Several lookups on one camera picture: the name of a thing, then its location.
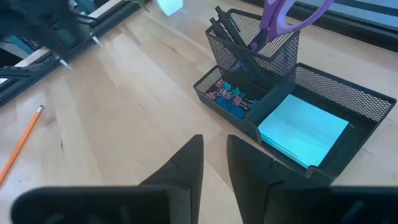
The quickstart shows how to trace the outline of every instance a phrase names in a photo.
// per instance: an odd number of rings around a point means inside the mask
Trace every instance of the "orange pencil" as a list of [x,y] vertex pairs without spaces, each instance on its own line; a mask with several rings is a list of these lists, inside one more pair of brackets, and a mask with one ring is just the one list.
[[30,121],[29,126],[25,130],[24,135],[21,137],[21,139],[19,140],[17,146],[15,147],[14,151],[12,152],[11,157],[8,160],[6,166],[1,171],[1,174],[0,174],[0,186],[2,186],[3,181],[6,179],[7,174],[8,174],[8,172],[10,171],[10,169],[12,167],[12,164],[17,159],[17,156],[18,156],[19,152],[21,151],[22,147],[24,146],[27,137],[29,136],[30,132],[32,131],[33,127],[35,126],[36,121],[39,118],[40,114],[42,113],[43,109],[44,109],[44,106],[42,106],[42,105],[40,105],[39,108],[37,108],[35,116]]

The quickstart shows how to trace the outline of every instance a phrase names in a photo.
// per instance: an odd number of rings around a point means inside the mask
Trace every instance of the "purple scissors handle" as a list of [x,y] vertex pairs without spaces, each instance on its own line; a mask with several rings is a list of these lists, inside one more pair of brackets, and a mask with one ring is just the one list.
[[[266,43],[272,42],[279,35],[295,32],[311,25],[328,10],[334,0],[324,0],[319,9],[309,18],[299,24],[289,25],[286,23],[286,14],[295,2],[296,0],[264,0],[264,13],[261,18],[260,29],[267,30]],[[252,50],[257,50],[257,47],[256,42],[251,44]]]

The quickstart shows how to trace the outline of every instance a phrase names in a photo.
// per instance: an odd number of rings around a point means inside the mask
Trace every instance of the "black mesh desk organizer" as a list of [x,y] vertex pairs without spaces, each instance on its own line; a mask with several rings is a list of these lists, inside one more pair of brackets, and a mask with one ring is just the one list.
[[[249,45],[258,34],[261,17],[235,9],[228,11],[228,14],[242,39]],[[396,103],[396,99],[389,96],[297,63],[298,32],[282,35],[258,52],[253,52],[217,38],[212,27],[206,30],[206,35],[217,65],[194,84],[199,99],[299,174],[311,177],[313,171],[262,141],[257,128],[287,95],[291,94],[349,121],[317,167],[327,177],[320,180],[328,184],[343,171]],[[247,58],[256,61],[255,68],[248,68]],[[238,86],[248,98],[259,100],[257,106],[245,111],[243,119],[205,95],[214,90],[220,78],[232,86]]]

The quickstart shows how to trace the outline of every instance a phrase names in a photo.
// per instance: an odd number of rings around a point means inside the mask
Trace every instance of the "black machine frame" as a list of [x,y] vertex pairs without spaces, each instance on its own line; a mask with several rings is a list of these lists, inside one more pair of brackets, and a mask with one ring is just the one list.
[[[139,9],[139,5],[134,2],[119,2],[90,24],[93,31],[91,35],[102,36]],[[77,56],[91,44],[94,44],[94,42],[88,39],[77,45],[70,51],[68,59]],[[0,106],[5,105],[60,65],[59,58],[56,58],[53,52],[49,51],[29,66],[0,68],[0,78],[7,78],[6,81],[0,83]]]

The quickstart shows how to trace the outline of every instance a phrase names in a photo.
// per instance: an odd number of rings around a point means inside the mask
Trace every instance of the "pink binder clip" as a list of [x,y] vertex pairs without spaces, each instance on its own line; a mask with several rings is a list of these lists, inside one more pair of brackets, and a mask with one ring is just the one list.
[[239,106],[242,102],[242,98],[240,98],[239,96],[235,97],[234,101],[232,102],[233,105],[235,106]]
[[218,80],[218,82],[216,83],[216,86],[218,88],[223,88],[224,87],[224,83],[225,83],[225,81],[222,78],[220,78],[220,80]]
[[208,98],[210,98],[211,100],[215,100],[216,99],[216,96],[214,95],[214,93],[206,93],[206,96]]

